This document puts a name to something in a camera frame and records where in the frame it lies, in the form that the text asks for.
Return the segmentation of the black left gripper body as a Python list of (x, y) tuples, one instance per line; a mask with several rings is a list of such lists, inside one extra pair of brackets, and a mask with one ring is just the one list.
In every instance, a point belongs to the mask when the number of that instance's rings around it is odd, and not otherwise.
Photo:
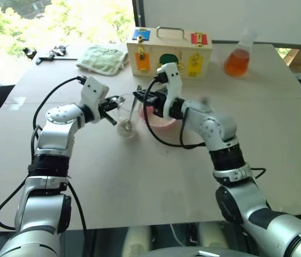
[(103, 99), (98, 105), (100, 117), (104, 118), (104, 112), (109, 112), (116, 108), (117, 108), (117, 102), (108, 103), (106, 99)]

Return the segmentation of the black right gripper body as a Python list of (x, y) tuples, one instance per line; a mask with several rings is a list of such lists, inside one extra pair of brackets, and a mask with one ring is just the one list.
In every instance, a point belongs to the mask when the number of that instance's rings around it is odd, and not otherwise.
[(163, 117), (164, 104), (167, 99), (167, 89), (158, 89), (156, 91), (149, 91), (145, 97), (146, 99), (146, 116), (151, 114)]

